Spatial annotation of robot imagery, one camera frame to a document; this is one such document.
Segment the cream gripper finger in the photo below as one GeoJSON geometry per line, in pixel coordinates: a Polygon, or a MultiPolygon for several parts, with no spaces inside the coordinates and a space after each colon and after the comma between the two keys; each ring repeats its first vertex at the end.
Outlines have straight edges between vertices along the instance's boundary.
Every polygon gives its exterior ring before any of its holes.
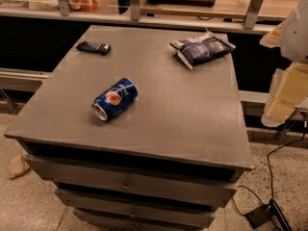
{"type": "Polygon", "coordinates": [[[267,127],[283,124],[307,96],[308,64],[291,63],[285,70],[277,68],[271,79],[262,124],[267,127]]]}
{"type": "Polygon", "coordinates": [[[270,32],[265,34],[261,40],[260,44],[267,47],[280,47],[281,46],[281,36],[285,22],[281,22],[277,26],[275,26],[270,32]]]}

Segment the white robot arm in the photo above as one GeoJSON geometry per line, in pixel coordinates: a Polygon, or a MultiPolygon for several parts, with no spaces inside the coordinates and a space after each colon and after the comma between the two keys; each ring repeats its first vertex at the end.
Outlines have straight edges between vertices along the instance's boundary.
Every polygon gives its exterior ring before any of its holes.
{"type": "Polygon", "coordinates": [[[281,56],[292,62],[273,74],[261,118],[263,125],[277,127],[308,96],[308,0],[301,0],[285,21],[262,37],[260,44],[279,47],[281,56]]]}

